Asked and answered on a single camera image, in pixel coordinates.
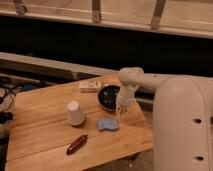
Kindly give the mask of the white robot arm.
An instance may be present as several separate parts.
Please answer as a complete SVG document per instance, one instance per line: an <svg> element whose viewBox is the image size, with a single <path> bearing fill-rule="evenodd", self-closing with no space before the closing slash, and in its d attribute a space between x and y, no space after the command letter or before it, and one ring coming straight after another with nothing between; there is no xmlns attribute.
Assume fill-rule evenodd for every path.
<svg viewBox="0 0 213 171"><path fill-rule="evenodd" d="M146 73L139 67L118 72L116 113L122 116L142 88L154 94L154 171L213 171L213 78Z"/></svg>

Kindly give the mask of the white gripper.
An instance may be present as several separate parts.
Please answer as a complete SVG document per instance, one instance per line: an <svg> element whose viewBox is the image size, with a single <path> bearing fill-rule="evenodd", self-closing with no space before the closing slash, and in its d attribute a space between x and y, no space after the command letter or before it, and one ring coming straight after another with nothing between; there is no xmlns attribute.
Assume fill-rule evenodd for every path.
<svg viewBox="0 0 213 171"><path fill-rule="evenodd" d="M121 85L119 93L116 98L116 116L128 118L131 113L131 105L135 101L135 92L138 86Z"/></svg>

